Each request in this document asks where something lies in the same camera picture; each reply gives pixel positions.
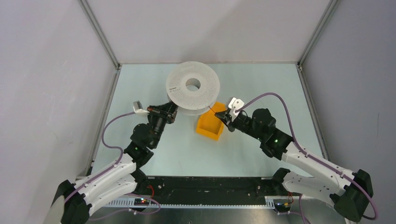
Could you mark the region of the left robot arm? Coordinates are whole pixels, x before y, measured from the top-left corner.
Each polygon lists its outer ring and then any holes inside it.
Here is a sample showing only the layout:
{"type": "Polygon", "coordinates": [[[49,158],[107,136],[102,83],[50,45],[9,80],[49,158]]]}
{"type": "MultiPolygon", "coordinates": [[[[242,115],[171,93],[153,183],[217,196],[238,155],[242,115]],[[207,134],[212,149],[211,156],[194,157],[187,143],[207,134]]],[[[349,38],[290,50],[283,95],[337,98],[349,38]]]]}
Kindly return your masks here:
{"type": "Polygon", "coordinates": [[[134,102],[134,114],[147,116],[147,123],[137,124],[131,142],[118,148],[118,157],[95,174],[75,182],[63,181],[58,185],[50,211],[60,205],[55,224],[84,224],[99,208],[112,200],[131,193],[143,194],[148,188],[146,175],[140,170],[154,155],[167,124],[174,123],[178,106],[173,102],[150,105],[142,109],[134,102]]]}

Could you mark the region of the white perforated cable spool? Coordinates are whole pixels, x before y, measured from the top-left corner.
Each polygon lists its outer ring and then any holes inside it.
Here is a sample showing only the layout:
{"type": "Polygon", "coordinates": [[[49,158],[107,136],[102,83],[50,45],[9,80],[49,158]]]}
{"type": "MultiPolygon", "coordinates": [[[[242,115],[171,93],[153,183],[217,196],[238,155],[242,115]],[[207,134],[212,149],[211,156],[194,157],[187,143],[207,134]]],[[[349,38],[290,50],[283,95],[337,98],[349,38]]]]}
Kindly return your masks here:
{"type": "Polygon", "coordinates": [[[189,116],[206,113],[213,107],[220,91],[216,72],[208,65],[188,61],[177,65],[167,76],[166,91],[178,111],[189,116]]]}

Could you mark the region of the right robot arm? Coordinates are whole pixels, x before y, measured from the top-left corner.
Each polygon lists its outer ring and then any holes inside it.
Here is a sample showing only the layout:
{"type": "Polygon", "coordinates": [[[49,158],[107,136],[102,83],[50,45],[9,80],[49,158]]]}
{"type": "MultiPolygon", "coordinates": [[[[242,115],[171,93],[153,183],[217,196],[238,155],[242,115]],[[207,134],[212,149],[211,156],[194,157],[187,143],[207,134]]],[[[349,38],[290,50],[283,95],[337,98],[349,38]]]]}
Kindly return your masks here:
{"type": "Polygon", "coordinates": [[[231,110],[215,113],[228,130],[239,130],[260,141],[260,148],[270,158],[292,164],[309,177],[279,168],[273,176],[272,190],[277,195],[286,192],[306,195],[332,206],[342,217],[360,222],[373,197],[371,176],[337,166],[330,161],[298,147],[292,136],[276,128],[276,119],[268,109],[256,109],[251,117],[240,113],[232,118],[231,110]]]}

